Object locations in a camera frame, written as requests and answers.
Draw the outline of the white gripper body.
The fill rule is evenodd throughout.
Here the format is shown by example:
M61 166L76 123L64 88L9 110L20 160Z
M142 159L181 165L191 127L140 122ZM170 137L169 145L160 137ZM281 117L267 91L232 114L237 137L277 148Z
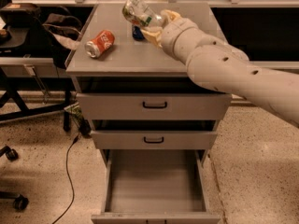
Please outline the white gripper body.
M189 19L171 21L162 31L163 51L175 60L186 62L189 54L198 46L203 32Z

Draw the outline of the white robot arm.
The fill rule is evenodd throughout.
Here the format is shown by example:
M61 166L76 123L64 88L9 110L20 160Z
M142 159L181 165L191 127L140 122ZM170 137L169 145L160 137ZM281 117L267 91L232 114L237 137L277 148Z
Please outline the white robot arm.
M199 29L177 12L164 10L163 23L141 28L143 36L182 62L196 85L244 98L299 127L299 76L252 64L247 55Z

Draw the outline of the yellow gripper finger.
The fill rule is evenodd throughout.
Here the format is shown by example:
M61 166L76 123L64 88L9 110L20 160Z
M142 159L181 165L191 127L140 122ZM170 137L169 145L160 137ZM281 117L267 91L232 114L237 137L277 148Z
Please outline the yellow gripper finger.
M162 46L162 31L163 29L158 27L152 29L142 29L141 33L152 45L154 45L157 48L160 48Z
M168 24L172 21L175 21L175 20L181 18L179 13L177 13L176 11L173 11L173 10L169 10L169 9L162 10L161 15L164 19L164 24Z

